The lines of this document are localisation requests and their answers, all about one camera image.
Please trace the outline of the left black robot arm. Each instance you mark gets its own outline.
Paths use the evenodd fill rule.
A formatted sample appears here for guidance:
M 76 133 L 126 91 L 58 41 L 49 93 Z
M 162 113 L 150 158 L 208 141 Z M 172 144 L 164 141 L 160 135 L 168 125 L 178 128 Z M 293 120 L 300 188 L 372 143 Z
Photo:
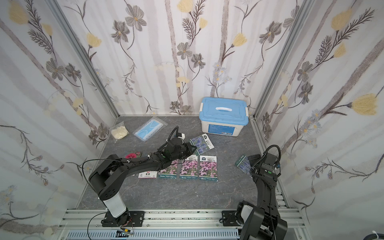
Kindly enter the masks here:
M 126 159 L 110 155 L 103 159 L 88 178 L 88 184 L 107 208 L 105 217 L 101 221 L 102 226 L 119 228 L 129 224 L 133 227 L 142 226 L 142 222 L 135 221 L 135 218 L 142 218 L 144 212 L 131 214 L 120 195 L 120 188 L 125 179 L 147 171 L 163 170 L 171 166 L 173 161 L 187 159 L 196 150 L 197 147 L 191 143 L 177 139 L 167 141 L 147 157 Z

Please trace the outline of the lavender seed packet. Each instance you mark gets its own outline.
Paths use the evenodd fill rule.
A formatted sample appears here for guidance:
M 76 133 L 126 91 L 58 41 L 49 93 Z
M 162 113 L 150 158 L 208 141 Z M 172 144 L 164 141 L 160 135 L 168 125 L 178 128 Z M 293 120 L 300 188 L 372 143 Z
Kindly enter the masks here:
M 252 176 L 252 175 L 250 174 L 251 165 L 250 165 L 250 162 L 249 162 L 247 156 L 242 155 L 242 156 L 235 162 L 235 166 L 236 166 L 237 168 L 239 168 L 243 173 L 245 173 L 246 175 L 248 175 L 249 177 Z
M 196 151 L 194 152 L 194 154 L 197 156 L 202 155 L 215 148 L 207 134 L 202 134 L 198 137 L 191 139 L 190 143 L 193 146 L 197 147 Z

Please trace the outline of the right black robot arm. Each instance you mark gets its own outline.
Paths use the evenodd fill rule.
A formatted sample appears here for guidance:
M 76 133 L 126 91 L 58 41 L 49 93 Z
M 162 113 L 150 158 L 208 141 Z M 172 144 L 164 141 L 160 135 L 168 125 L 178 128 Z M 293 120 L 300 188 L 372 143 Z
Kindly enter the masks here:
M 278 211 L 276 186 L 278 177 L 274 169 L 280 159 L 272 154 L 249 157 L 250 174 L 257 186 L 257 203 L 255 205 L 242 201 L 239 203 L 236 219 L 242 224 L 241 240 L 283 240 L 288 224 Z

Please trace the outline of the white back-side seed packet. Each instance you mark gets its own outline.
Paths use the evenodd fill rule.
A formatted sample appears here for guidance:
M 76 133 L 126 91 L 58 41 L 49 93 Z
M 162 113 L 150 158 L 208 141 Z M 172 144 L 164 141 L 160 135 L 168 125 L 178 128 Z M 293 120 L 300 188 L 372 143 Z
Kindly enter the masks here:
M 176 179 L 178 175 L 179 160 L 172 161 L 171 165 L 158 172 L 158 177 L 162 179 Z

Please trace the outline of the pink cosmos seed packet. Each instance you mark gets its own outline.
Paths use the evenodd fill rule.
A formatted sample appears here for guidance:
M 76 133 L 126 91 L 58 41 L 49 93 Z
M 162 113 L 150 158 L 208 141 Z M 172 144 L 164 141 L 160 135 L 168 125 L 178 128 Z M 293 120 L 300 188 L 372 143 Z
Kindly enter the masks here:
M 218 181 L 217 156 L 200 156 L 199 179 Z
M 198 171 L 198 156 L 191 155 L 184 160 L 181 167 L 180 179 L 197 179 L 199 177 Z

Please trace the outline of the hollyhock seed packet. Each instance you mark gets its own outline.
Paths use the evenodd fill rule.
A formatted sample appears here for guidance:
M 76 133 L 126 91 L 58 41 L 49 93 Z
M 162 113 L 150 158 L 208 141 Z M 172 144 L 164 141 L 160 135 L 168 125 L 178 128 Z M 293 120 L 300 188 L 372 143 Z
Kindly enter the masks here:
M 140 158 L 142 156 L 142 152 L 134 152 L 129 153 L 125 156 L 125 159 L 134 159 L 134 158 Z
M 158 175 L 157 171 L 146 171 L 139 173 L 139 179 L 156 179 Z

